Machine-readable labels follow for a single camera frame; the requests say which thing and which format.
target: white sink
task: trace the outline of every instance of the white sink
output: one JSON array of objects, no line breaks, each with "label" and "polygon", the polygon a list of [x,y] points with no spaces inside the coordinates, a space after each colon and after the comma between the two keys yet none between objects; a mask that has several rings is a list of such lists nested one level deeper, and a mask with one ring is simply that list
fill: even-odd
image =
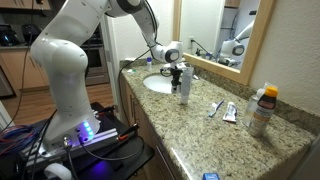
[{"label": "white sink", "polygon": [[161,74],[155,74],[152,76],[147,77],[143,80],[143,84],[156,92],[172,94],[171,93],[171,80],[172,76],[164,77]]}]

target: oven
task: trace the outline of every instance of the oven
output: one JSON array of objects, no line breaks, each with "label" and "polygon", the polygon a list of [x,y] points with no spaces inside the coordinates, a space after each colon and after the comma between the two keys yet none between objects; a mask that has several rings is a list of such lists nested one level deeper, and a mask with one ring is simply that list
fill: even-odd
[{"label": "oven", "polygon": [[106,56],[103,46],[81,46],[88,56],[86,85],[109,82]]},{"label": "oven", "polygon": [[106,55],[103,48],[100,25],[94,31],[90,39],[80,47],[88,56],[88,74],[86,85],[94,85],[109,82]]}]

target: toothpaste tube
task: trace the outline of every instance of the toothpaste tube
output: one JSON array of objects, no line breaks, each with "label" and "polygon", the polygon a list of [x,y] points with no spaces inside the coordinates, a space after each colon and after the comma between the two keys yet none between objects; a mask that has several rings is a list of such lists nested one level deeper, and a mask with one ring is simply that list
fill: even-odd
[{"label": "toothpaste tube", "polygon": [[227,112],[224,114],[222,119],[227,122],[236,123],[237,122],[236,116],[237,116],[236,105],[233,102],[229,102]]}]

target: white wall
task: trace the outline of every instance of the white wall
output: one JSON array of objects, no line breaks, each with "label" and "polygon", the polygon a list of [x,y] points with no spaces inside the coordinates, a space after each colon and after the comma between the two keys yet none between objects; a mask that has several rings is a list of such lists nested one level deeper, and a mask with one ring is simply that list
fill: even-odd
[{"label": "white wall", "polygon": [[[166,46],[172,41],[174,0],[148,0],[160,17],[157,41]],[[132,16],[111,19],[117,50],[117,59],[136,58],[148,50],[141,30]]]},{"label": "white wall", "polygon": [[224,0],[214,1],[182,1],[180,41],[184,43],[184,52],[194,54],[197,48],[193,43],[193,51],[188,50],[188,38],[195,40],[207,51],[214,52],[219,37],[220,24],[224,8]]},{"label": "white wall", "polygon": [[277,1],[250,83],[279,87],[279,97],[320,115],[320,1]]}]

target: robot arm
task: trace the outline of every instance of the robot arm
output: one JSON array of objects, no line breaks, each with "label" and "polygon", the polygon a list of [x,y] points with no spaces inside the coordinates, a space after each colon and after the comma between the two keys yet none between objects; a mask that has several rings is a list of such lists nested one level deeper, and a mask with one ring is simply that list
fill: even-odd
[{"label": "robot arm", "polygon": [[[157,42],[157,30],[159,21],[155,12],[152,10],[148,1],[136,0],[136,1],[110,1],[113,8],[106,12],[110,17],[120,17],[130,13],[137,24],[139,25],[142,35],[151,50],[153,58],[162,61],[172,63],[182,58],[182,43],[172,41],[168,46],[162,46]],[[131,11],[125,11],[125,7],[132,6],[129,8]]]},{"label": "robot arm", "polygon": [[239,62],[231,58],[231,56],[240,56],[244,52],[244,46],[240,44],[243,39],[249,38],[254,21],[244,28],[234,39],[223,42],[219,57],[219,63],[227,66],[238,65]]},{"label": "robot arm", "polygon": [[66,135],[75,147],[80,145],[78,136],[88,142],[99,130],[85,88],[88,58],[79,46],[91,37],[105,13],[132,14],[155,59],[173,63],[182,57],[180,42],[167,47],[156,42],[158,22],[145,0],[66,0],[31,46],[31,56],[47,72],[57,108],[40,148],[44,157],[56,155]]}]

